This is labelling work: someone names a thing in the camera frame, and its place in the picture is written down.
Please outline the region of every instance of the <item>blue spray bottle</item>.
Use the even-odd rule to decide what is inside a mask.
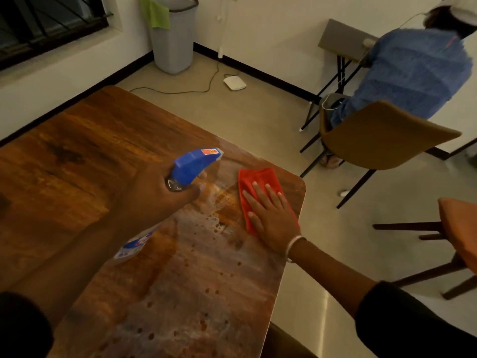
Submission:
[[[174,168],[165,181],[167,188],[172,192],[181,192],[192,183],[200,172],[211,163],[218,161],[223,154],[224,152],[218,148],[209,148],[198,149],[179,157],[174,161]],[[138,254],[159,225],[160,223],[129,239],[127,244],[116,253],[109,265],[122,263]]]

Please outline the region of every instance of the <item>red cloth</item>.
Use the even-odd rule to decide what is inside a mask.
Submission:
[[[252,186],[252,182],[257,182],[259,184],[259,187],[266,193],[268,196],[267,190],[265,189],[265,185],[268,183],[272,190],[275,191],[275,193],[281,192],[281,194],[284,195],[283,189],[281,187],[280,182],[278,181],[277,175],[275,174],[275,170],[273,168],[264,168],[264,169],[241,169],[238,171],[238,193],[240,195],[240,203],[242,204],[242,210],[243,214],[245,216],[245,224],[247,226],[247,231],[251,233],[252,235],[258,236],[257,231],[252,225],[252,222],[250,221],[250,218],[248,218],[248,213],[252,211],[252,207],[250,207],[250,204],[248,201],[245,199],[243,196],[242,191],[246,190],[248,193],[250,193],[257,201],[259,200],[257,197],[257,194],[255,193],[255,190]]]

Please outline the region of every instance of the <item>hand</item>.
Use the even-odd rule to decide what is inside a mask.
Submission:
[[[285,196],[280,192],[277,195],[269,184],[265,185],[265,188],[270,198],[257,182],[253,182],[252,186],[260,202],[247,191],[242,191],[253,210],[248,213],[248,217],[266,245],[284,256],[290,240],[301,235],[293,211]]]
[[[131,238],[199,198],[205,183],[191,184],[181,192],[169,191],[165,179],[172,168],[173,165],[161,163],[140,168],[103,220],[114,224],[119,231],[125,231],[125,235]],[[198,177],[206,177],[205,171]]]

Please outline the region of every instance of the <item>floor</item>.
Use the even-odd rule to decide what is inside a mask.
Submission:
[[[298,132],[308,102],[241,73],[247,88],[230,91],[220,71],[207,93],[134,93],[242,148],[300,174],[319,154],[315,144],[299,150],[317,132],[313,122]],[[167,92],[206,90],[217,63],[194,54],[192,66],[171,76],[151,63],[118,86],[147,86]],[[374,231],[373,223],[437,221],[437,198],[477,202],[477,170],[464,155],[442,162],[422,154],[406,164],[377,172],[340,210],[337,192],[350,188],[365,173],[344,164],[338,170],[317,166],[306,177],[307,193],[300,216],[303,234],[321,249],[374,279],[395,280],[450,261],[446,241],[420,241],[408,231]],[[439,293],[470,277],[467,270],[406,288],[451,323],[477,335],[477,291],[444,301]],[[373,357],[356,337],[354,322],[338,303],[299,267],[287,265],[272,321],[322,358]]]

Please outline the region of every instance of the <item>small table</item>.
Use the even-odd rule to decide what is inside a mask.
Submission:
[[[300,128],[300,132],[302,132],[318,115],[319,108],[316,108],[316,106],[319,104],[321,100],[321,94],[326,90],[326,88],[328,88],[336,78],[339,78],[338,89],[336,90],[336,93],[343,94],[346,84],[348,84],[349,81],[356,75],[356,73],[360,71],[361,65],[359,65],[359,62],[361,59],[363,59],[368,51],[368,49],[362,45],[362,42],[365,39],[377,41],[379,38],[364,31],[352,28],[351,26],[343,24],[339,21],[333,20],[332,18],[328,20],[318,46],[337,55],[338,72],[333,78],[331,78],[328,84],[326,84],[323,89],[316,94],[315,98],[310,101],[311,106],[308,110],[305,124]],[[351,62],[358,64],[358,66],[351,73],[351,75],[346,78],[345,71]]]
[[[206,147],[224,156],[201,198],[139,255],[98,272],[49,357],[260,356],[285,261],[245,231],[238,170],[275,168],[297,215],[303,180],[116,87],[0,150],[2,288],[104,215],[141,162]]]

